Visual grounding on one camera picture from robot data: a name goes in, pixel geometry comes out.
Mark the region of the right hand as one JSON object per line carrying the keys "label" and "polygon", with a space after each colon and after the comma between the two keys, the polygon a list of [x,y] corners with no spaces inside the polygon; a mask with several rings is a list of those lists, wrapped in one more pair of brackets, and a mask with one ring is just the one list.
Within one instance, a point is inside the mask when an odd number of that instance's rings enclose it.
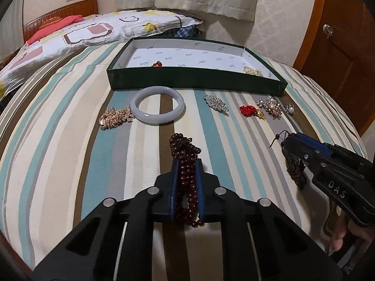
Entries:
{"label": "right hand", "polygon": [[345,236],[349,233],[364,240],[361,245],[364,252],[374,240],[374,226],[360,227],[353,220],[347,219],[346,213],[341,211],[330,238],[329,252],[340,250],[343,247]]}

